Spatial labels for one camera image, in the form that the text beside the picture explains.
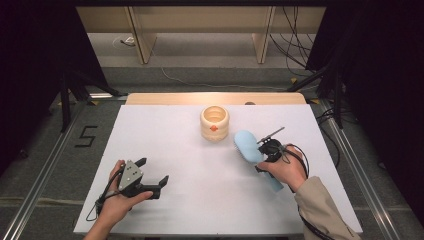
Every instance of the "white table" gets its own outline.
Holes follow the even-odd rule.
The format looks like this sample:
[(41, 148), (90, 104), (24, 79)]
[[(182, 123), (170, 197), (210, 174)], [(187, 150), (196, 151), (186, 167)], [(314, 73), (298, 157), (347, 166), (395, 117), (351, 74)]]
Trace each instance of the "white table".
[(309, 105), (224, 105), (230, 132), (218, 143), (200, 134), (205, 105), (126, 105), (118, 114), (92, 187), (76, 224), (85, 219), (104, 190), (118, 159), (147, 158), (142, 183), (157, 184), (169, 175), (159, 200), (135, 206), (111, 231), (131, 236), (276, 236), (302, 233), (293, 193), (274, 192), (266, 178), (245, 162), (233, 144), (234, 134), (249, 130), (260, 139), (274, 136), (295, 143), (309, 159), (310, 176), (319, 176), (344, 221), (362, 229), (336, 172)]

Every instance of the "black cable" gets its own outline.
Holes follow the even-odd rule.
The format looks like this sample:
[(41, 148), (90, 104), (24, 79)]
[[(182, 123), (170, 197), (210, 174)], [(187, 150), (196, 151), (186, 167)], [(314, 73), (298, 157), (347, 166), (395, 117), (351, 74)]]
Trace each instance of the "black cable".
[[(285, 42), (287, 42), (287, 43), (290, 43), (289, 42), (289, 40), (287, 40), (284, 36), (283, 36), (283, 34), (281, 34), (280, 33), (280, 37), (285, 41)], [(295, 46), (295, 47), (299, 47), (299, 48), (302, 48), (302, 49), (305, 49), (305, 50), (308, 50), (308, 51), (311, 51), (311, 49), (310, 48), (307, 48), (307, 47), (304, 47), (304, 46), (299, 46), (299, 45), (296, 45), (296, 44), (294, 44), (294, 43), (291, 43), (293, 46)]]
[[(296, 41), (297, 41), (298, 45), (299, 45), (299, 46), (302, 46), (302, 48), (303, 48), (303, 45), (302, 45), (302, 43), (300, 42), (300, 39), (299, 39), (299, 37), (298, 37), (298, 35), (297, 35), (297, 17), (298, 17), (298, 14), (299, 14), (299, 7), (294, 7), (294, 8), (293, 8), (293, 11), (294, 11), (294, 13), (293, 13), (293, 14), (294, 14), (294, 16), (293, 16), (293, 17), (294, 17), (294, 25), (292, 25), (292, 24), (291, 24), (291, 21), (290, 21), (290, 19), (289, 19), (288, 15), (287, 15), (287, 12), (286, 12), (285, 8), (283, 7), (284, 15), (285, 15), (285, 17), (286, 17), (286, 19), (287, 19), (287, 22), (289, 23), (290, 29), (292, 30), (292, 37), (291, 37), (291, 39), (290, 39), (290, 43), (291, 43), (291, 41), (292, 41), (292, 39), (293, 39), (293, 36), (294, 36), (294, 37), (296, 37)], [(305, 68), (306, 68), (306, 69), (314, 69), (314, 68), (311, 68), (311, 66), (308, 66), (307, 61), (305, 60), (305, 58), (304, 58), (304, 56), (303, 56), (303, 54), (302, 54), (301, 48), (299, 48), (299, 53), (300, 53), (300, 55), (301, 55), (301, 57), (302, 57), (303, 61), (305, 62), (306, 66), (307, 66), (307, 68), (306, 68), (306, 67), (305, 67)]]
[(290, 71), (290, 73), (292, 73), (293, 75), (296, 75), (296, 76), (300, 76), (300, 77), (309, 77), (308, 75), (293, 72), (292, 69), (289, 67), (287, 58), (290, 58), (291, 60), (293, 60), (294, 62), (296, 62), (297, 64), (299, 64), (302, 67), (305, 67), (305, 66), (302, 63), (300, 63), (299, 61), (297, 61), (297, 59), (293, 58), (290, 54), (288, 54), (284, 49), (282, 49), (281, 46), (279, 46), (278, 43), (275, 42), (275, 40), (272, 37), (271, 37), (271, 39), (273, 40), (275, 46), (277, 46), (278, 50), (280, 50), (286, 56), (286, 67)]
[(337, 169), (339, 167), (339, 164), (340, 164), (340, 149), (337, 146), (337, 143), (331, 138), (330, 134), (328, 134), (327, 131), (325, 131), (324, 128), (321, 126), (321, 124), (323, 124), (325, 121), (327, 121), (328, 119), (330, 119), (330, 118), (332, 118), (334, 116), (333, 110), (334, 110), (333, 108), (330, 108), (330, 109), (326, 110), (325, 112), (323, 112), (321, 114), (321, 116), (316, 117), (316, 120), (319, 120), (318, 127), (320, 128), (320, 130), (333, 143), (334, 147), (336, 148), (337, 159), (336, 159), (336, 163), (334, 165), (335, 165), (335, 167)]
[(306, 34), (306, 36), (309, 38), (309, 40), (311, 41), (312, 45), (314, 44), (314, 41), (312, 40), (311, 36), (309, 36), (309, 34)]
[(110, 197), (113, 197), (113, 196), (116, 196), (116, 195), (118, 195), (118, 194), (121, 194), (119, 191), (118, 192), (115, 192), (115, 193), (113, 193), (113, 194), (111, 194), (110, 196), (107, 196), (106, 197), (106, 194), (107, 194), (107, 192), (108, 192), (108, 190), (109, 190), (109, 188), (110, 188), (110, 185), (112, 185), (112, 183), (113, 183), (113, 181), (115, 180), (115, 178), (119, 175), (119, 174), (121, 174), (122, 172), (124, 171), (124, 167), (122, 166), (118, 171), (116, 171), (114, 174), (113, 174), (113, 176), (109, 179), (109, 182), (107, 183), (107, 185), (106, 185), (106, 188), (105, 188), (105, 190), (103, 191), (103, 193), (102, 193), (102, 195), (100, 195), (100, 197), (99, 197), (99, 199), (97, 199), (97, 201), (96, 201), (96, 203), (94, 204), (94, 206), (93, 206), (93, 208), (90, 210), (90, 212), (88, 213), (88, 215), (87, 215), (87, 217), (85, 218), (85, 220), (86, 221), (94, 221), (94, 220), (96, 220), (97, 219), (97, 217), (98, 217), (98, 214), (97, 214), (97, 209), (96, 209), (96, 217), (95, 218), (92, 218), (92, 219), (88, 219), (88, 217), (91, 215), (91, 213), (93, 212), (93, 210), (95, 209), (95, 208), (98, 208), (98, 207), (102, 207), (103, 206), (103, 203), (106, 201), (106, 199), (108, 199), (108, 198), (110, 198)]
[(305, 224), (305, 226), (313, 233), (315, 234), (315, 236), (319, 237), (320, 239), (323, 240), (334, 240), (334, 238), (331, 238), (330, 236), (326, 235), (325, 233), (321, 232), (318, 228), (316, 228), (314, 225), (312, 225), (311, 223), (309, 223), (308, 221), (306, 221), (305, 218), (302, 217), (302, 215), (300, 214), (300, 209), (298, 208), (299, 211), (299, 216), (302, 219), (303, 223)]
[[(306, 157), (306, 154), (303, 152), (303, 150), (302, 150), (302, 149), (300, 149), (298, 146), (296, 146), (296, 145), (294, 145), (294, 144), (287, 144), (287, 146), (292, 146), (292, 147), (296, 148), (297, 150), (299, 150), (299, 151), (303, 154), (303, 156), (305, 156), (306, 166), (305, 166), (304, 164), (302, 164), (302, 166), (303, 166), (303, 168), (304, 168), (304, 170), (305, 170), (306, 178), (309, 178), (309, 160), (308, 160), (308, 158)], [(295, 154), (294, 152), (292, 152), (292, 151), (290, 151), (290, 150), (287, 150), (287, 149), (285, 149), (284, 151), (285, 151), (285, 152), (287, 152), (287, 153), (289, 153), (289, 154), (290, 154), (290, 155), (292, 155), (293, 157), (295, 157), (297, 160), (299, 160), (299, 161), (300, 161), (300, 163), (303, 163), (303, 159), (302, 159), (302, 158), (300, 158), (300, 157), (299, 157), (297, 154)]]
[(300, 66), (306, 68), (306, 65), (299, 62), (296, 58), (294, 58), (292, 55), (290, 55), (286, 50), (283, 49), (283, 47), (281, 47), (277, 41), (275, 41), (274, 37), (270, 34), (269, 35), (271, 37), (271, 40), (274, 42), (275, 46), (277, 47), (278, 50), (280, 50), (280, 52), (282, 52), (286, 57), (290, 58), (290, 60), (292, 60), (293, 62), (296, 62), (297, 64), (299, 64)]
[[(291, 47), (292, 39), (293, 39), (293, 33), (292, 33), (292, 36), (290, 37), (290, 43), (289, 43), (289, 46), (287, 47), (287, 50), (286, 50), (287, 53), (290, 52), (290, 47)], [(289, 71), (292, 72), (291, 69), (289, 68), (289, 63), (287, 61), (287, 58), (286, 58), (286, 66), (287, 66), (287, 69), (289, 69)]]

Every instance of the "sleeve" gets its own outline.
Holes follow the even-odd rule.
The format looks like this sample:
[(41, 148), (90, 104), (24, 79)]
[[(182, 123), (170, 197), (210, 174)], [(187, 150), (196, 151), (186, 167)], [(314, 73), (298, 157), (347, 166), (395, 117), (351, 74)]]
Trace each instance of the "sleeve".
[[(361, 239), (341, 218), (327, 188), (318, 177), (307, 179), (298, 189), (295, 200), (300, 215), (332, 239)], [(305, 239), (320, 239), (304, 226)]]

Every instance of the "light blue sponge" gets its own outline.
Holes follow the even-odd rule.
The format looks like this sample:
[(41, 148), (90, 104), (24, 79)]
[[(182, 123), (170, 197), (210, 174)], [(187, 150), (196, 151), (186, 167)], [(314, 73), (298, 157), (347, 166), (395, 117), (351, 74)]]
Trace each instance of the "light blue sponge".
[(259, 163), (263, 161), (263, 155), (258, 150), (260, 146), (251, 132), (246, 130), (238, 131), (234, 136), (234, 143), (244, 160), (250, 163)]
[[(264, 160), (262, 153), (259, 152), (258, 149), (260, 146), (251, 132), (246, 130), (238, 131), (234, 136), (234, 143), (244, 160), (247, 162), (256, 165)], [(277, 179), (271, 177), (268, 172), (266, 172), (265, 175), (274, 191), (277, 192), (283, 188), (283, 185)]]

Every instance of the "hand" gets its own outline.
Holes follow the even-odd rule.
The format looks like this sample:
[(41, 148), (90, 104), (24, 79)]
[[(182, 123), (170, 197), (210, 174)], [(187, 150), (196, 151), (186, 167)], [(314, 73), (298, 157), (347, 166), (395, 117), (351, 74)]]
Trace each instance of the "hand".
[[(110, 172), (109, 179), (111, 179), (115, 172), (121, 168), (122, 164), (125, 164), (124, 160), (116, 162), (115, 167)], [(113, 180), (108, 191), (118, 191), (118, 177)], [(106, 199), (99, 218), (84, 239), (105, 239), (112, 227), (121, 221), (134, 205), (147, 200), (152, 195), (153, 192), (147, 191), (132, 198), (127, 198), (122, 194), (118, 194)]]
[[(295, 147), (287, 146), (287, 150), (302, 158), (302, 153), (297, 151)], [(260, 162), (257, 166), (262, 170), (270, 172), (280, 182), (288, 184), (294, 192), (297, 192), (297, 189), (306, 181), (305, 170), (299, 160), (294, 156), (286, 153), (282, 157), (287, 157), (290, 163), (286, 163), (280, 158), (274, 163)]]

